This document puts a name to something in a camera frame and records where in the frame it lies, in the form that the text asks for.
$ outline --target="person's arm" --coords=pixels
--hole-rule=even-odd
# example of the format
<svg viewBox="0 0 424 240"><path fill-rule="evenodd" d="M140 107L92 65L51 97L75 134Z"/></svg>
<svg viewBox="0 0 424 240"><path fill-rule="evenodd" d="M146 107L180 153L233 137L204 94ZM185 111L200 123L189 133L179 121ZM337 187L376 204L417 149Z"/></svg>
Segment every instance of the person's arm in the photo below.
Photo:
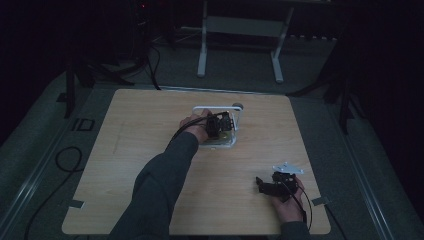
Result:
<svg viewBox="0 0 424 240"><path fill-rule="evenodd" d="M296 178L299 185L294 196L302 206L302 182ZM281 202L278 197L271 197L272 205L277 211L278 219L281 223L281 240L308 240L311 239L308 227L303 222L302 209L296 201L291 197L285 202Z"/></svg>
<svg viewBox="0 0 424 240"><path fill-rule="evenodd" d="M198 118L192 115L180 126ZM207 139L201 126L187 128L162 154L150 160L137 176L132 200L109 239L167 239L169 224L199 143Z"/></svg>

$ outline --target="gray mat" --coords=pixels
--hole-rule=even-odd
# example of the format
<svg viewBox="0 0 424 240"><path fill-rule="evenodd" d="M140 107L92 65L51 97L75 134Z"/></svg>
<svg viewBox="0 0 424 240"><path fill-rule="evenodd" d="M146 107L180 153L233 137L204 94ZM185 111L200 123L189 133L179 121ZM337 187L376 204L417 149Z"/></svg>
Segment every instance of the gray mat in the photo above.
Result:
<svg viewBox="0 0 424 240"><path fill-rule="evenodd" d="M332 46L333 43L326 41L286 41L280 57L285 76L285 82L282 84L275 83L269 53L265 51L240 52L211 48L207 75L199 79L196 77L199 49L178 48L173 51L168 47L161 47L157 79L161 86L284 94L313 82ZM152 52L152 62L156 59L155 53ZM126 77L136 83L134 88L152 88L145 71ZM80 111L65 121L62 118L64 105L55 102L58 93L64 91L64 79L63 76L56 79L34 105L19 129L2 147L0 213L4 213L10 206L25 177L43 156L43 149L49 140L61 126L68 126L65 136L53 151L43 181L19 218L10 239L23 239L30 217L67 177L67 173L58 170L54 155L63 148L77 146L83 153L82 165L88 159L113 93L119 87L121 86L100 81L89 97L77 104ZM322 91L323 89L318 89L304 98L291 98L321 194L331 200L329 207L348 239L379 239L357 186L343 137L338 126L334 124L334 117L337 117L339 108L325 105L320 100ZM95 120L93 131L72 131L76 118ZM373 129L366 120L358 117L349 120L348 126L349 138L357 158L364 167L367 179L387 216L394 239L423 239L423 226L402 192ZM76 158L78 155L73 150L60 156L61 162L69 168L75 164ZM61 225L80 177L81 173L74 174L47 202L31 226L29 239L75 239L76 236L63 234ZM331 218L330 223L332 230L328 235L313 236L313 239L342 239L340 230ZM105 236L90 236L90 239L105 239Z"/></svg>

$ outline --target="black wire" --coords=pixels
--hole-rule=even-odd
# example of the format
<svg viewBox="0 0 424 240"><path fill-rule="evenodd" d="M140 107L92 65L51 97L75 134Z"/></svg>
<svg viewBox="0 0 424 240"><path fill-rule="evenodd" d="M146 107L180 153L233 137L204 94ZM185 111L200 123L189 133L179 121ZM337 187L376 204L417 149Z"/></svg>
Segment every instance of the black wire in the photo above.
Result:
<svg viewBox="0 0 424 240"><path fill-rule="evenodd" d="M308 200L309 210L311 211L311 220L309 222L308 230L311 230L311 227L312 227L312 205L311 205L311 201L309 200L308 194L306 194L305 190L303 190L303 188L301 188L301 187L299 187L299 188L302 189L302 192L305 194L306 199Z"/></svg>
<svg viewBox="0 0 424 240"><path fill-rule="evenodd" d="M328 205L327 205L327 204L325 204L325 205L324 205L324 207L325 207L325 208L328 210L328 212L330 213L331 217L333 218L334 222L336 223L337 227L339 228L340 232L342 233L343 238L344 238L344 239L347 239L347 238L346 238L346 235L345 235L345 233L344 233L344 231L343 231L343 229L342 229L342 227L340 226L340 223L337 221L336 217L334 217L334 214L333 214L333 212L330 210L330 208L328 207Z"/></svg>
<svg viewBox="0 0 424 240"><path fill-rule="evenodd" d="M281 182L283 184L284 187L286 187L287 191L289 192L290 196L294 199L294 201L297 203L297 205L300 208L300 212L303 215L303 222L306 223L306 212L302 207L302 204L300 204L299 200L297 199L296 196L294 196L293 192L289 189L289 187L287 187L287 185L284 182Z"/></svg>
<svg viewBox="0 0 424 240"><path fill-rule="evenodd" d="M71 169L71 170L69 170L69 169L66 169L66 168L64 168L64 167L62 167L60 164L59 164L59 161L58 161L58 159L59 159L59 156L64 152L64 151L67 151L67 150L70 150L70 149L74 149L74 150L77 150L78 151L78 154L79 154L79 157L78 157L78 162L77 162L77 164L75 164L75 166ZM35 211L35 213L31 216L31 218L30 218L30 220L29 220L29 223L28 223L28 225L26 226L26 229L25 229L25 235L24 235L24 239L25 240L28 240L28 236L29 236L29 231L30 231L30 229L31 229L31 226L32 226L32 224L33 224L33 222L34 222L34 219L35 219L35 217L38 215L38 213L41 211L41 209L43 209L43 207L46 205L46 203L53 197L53 195L57 192L57 191L59 191L59 189L69 180L69 178L70 177L72 177L72 175L74 174L74 173L76 173L76 172L81 172L81 171L83 171L84 170L84 168L80 168L80 169L77 169L78 167L79 167L79 165L80 165L80 163L81 163L81 160L82 160L82 152L81 152L81 150L79 149L79 148L77 148L77 147L74 147L74 146L71 146L71 147L67 147L67 148L64 148L64 149L62 149L62 150L60 150L57 154L56 154L56 156L55 156L55 162L56 162L56 166L60 169L60 170L62 170L62 171L64 171L64 172L68 172L69 174L68 174L68 176L55 188L55 190L53 190L53 192L41 203L41 205L37 208L37 210Z"/></svg>
<svg viewBox="0 0 424 240"><path fill-rule="evenodd" d="M184 124L183 126L181 126L181 127L178 129L178 131L174 134L174 136L172 136L172 138L171 138L171 140L169 141L168 146L167 146L166 148L168 148L168 147L169 147L169 145L171 145L171 142L172 142L172 141L174 141L174 139L175 139L175 138L177 138L177 137L178 137L178 135L180 135L180 133L182 133L182 132L183 132L184 130L186 130L188 127L193 126L193 125L204 125L204 124L197 124L197 123L199 123L199 122L201 122L201 121L203 121L203 120L209 119L209 118L213 118L213 117L216 117L216 116L219 116L219 115L223 115L223 114L225 114L225 113L226 113L226 112L214 113L214 114L208 115L208 116L206 116L206 117L196 118L196 119L193 119L193 120L191 120L191 121L187 122L186 124Z"/></svg>
<svg viewBox="0 0 424 240"><path fill-rule="evenodd" d="M156 53L158 54L158 60L156 62L156 66L154 69L152 69L152 64L150 63L150 59L149 56L147 56L147 64L149 65L149 69L150 69L150 79L152 80L152 84L153 86L155 86L156 90L161 90L161 88L159 87L157 80L156 80L156 71L158 69L159 66L159 61L160 61L160 52L159 50L157 50L155 47L151 46L151 48L153 50L156 51Z"/></svg>

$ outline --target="table leg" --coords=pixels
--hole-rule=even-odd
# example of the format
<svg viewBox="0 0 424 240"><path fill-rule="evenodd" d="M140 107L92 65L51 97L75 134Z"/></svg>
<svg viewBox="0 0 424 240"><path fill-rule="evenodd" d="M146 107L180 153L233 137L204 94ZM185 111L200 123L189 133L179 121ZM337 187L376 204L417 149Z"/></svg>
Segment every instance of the table leg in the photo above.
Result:
<svg viewBox="0 0 424 240"><path fill-rule="evenodd" d="M281 48L283 47L284 39L286 38L287 29L289 28L293 11L294 11L294 8L291 7L289 9L289 12L287 13L286 21L283 23L281 34L278 38L277 48L271 52L272 67L274 69L275 81L277 83L282 83L284 81L283 74L281 72L281 67L280 67L280 60L278 59L278 57L280 56Z"/></svg>
<svg viewBox="0 0 424 240"><path fill-rule="evenodd" d="M202 21L202 46L200 49L199 65L197 68L197 76L204 77L206 72L206 57L207 57L207 47L206 47L206 27L207 27L207 8L208 1L203 1L203 21Z"/></svg>

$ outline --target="white object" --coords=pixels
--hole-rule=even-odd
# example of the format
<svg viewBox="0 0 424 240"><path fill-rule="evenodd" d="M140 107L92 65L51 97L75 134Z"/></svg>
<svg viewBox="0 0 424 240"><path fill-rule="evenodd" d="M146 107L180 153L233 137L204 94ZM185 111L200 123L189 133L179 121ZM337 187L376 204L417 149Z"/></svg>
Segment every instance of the white object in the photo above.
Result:
<svg viewBox="0 0 424 240"><path fill-rule="evenodd" d="M285 162L283 165L272 166L272 169L280 173L303 174L303 169L299 169Z"/></svg>
<svg viewBox="0 0 424 240"><path fill-rule="evenodd" d="M228 112L233 120L234 129L228 132L222 132L219 140L207 140L200 144L200 147L216 148L231 148L237 141L237 131L239 130L239 122L243 113L243 105L234 103L233 106L196 106L193 108L193 113L200 115L203 109L209 109L212 113Z"/></svg>

